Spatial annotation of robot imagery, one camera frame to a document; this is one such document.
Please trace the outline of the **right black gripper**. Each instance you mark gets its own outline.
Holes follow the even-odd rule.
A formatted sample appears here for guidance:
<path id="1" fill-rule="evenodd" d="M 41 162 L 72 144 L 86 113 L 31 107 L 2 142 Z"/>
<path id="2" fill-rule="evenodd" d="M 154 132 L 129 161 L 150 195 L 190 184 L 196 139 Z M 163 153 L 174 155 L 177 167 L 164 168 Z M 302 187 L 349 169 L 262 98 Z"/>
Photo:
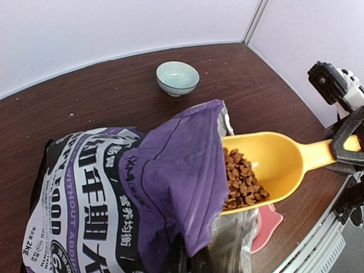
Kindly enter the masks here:
<path id="1" fill-rule="evenodd" d="M 335 133 L 330 150 L 338 163 L 325 169 L 346 177 L 344 190 L 336 198 L 332 212 L 343 225 L 350 220 L 363 225 L 363 106 L 349 114 Z"/>

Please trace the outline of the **purple puppy food bag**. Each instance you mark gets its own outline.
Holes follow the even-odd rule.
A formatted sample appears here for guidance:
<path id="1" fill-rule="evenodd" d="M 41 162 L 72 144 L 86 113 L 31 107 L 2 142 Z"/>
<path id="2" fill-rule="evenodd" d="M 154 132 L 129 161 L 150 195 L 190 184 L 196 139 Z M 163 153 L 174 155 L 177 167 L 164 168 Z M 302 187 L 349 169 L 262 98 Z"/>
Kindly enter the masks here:
<path id="1" fill-rule="evenodd" d="M 215 272 L 250 272 L 258 212 L 223 216 L 228 195 L 221 100 L 147 134 L 104 127 L 49 140 L 30 198 L 21 272 L 166 272 L 181 233 Z"/>

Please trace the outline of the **yellow plastic scoop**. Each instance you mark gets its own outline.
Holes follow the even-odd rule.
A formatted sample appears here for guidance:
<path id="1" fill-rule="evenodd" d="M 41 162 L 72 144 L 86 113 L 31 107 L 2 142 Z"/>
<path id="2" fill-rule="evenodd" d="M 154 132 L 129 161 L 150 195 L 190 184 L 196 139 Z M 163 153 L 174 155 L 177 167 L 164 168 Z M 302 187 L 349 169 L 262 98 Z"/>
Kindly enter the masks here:
<path id="1" fill-rule="evenodd" d="M 223 211 L 223 214 L 238 213 L 287 198 L 297 190 L 307 172 L 338 163 L 330 150 L 331 142 L 332 139 L 328 139 L 301 144 L 274 132 L 223 137 L 223 148 L 239 149 L 244 158 L 251 162 L 260 185 L 270 194 L 265 201 Z"/>

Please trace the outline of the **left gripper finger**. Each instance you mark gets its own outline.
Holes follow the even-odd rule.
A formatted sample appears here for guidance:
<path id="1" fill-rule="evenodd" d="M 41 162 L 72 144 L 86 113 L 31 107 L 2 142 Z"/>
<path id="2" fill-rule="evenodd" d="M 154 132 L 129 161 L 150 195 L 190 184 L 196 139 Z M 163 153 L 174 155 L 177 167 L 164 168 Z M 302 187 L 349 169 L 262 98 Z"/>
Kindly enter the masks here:
<path id="1" fill-rule="evenodd" d="M 208 247 L 201 249 L 193 257 L 187 255 L 184 238 L 177 234 L 166 257 L 168 273 L 208 273 L 215 272 Z"/>

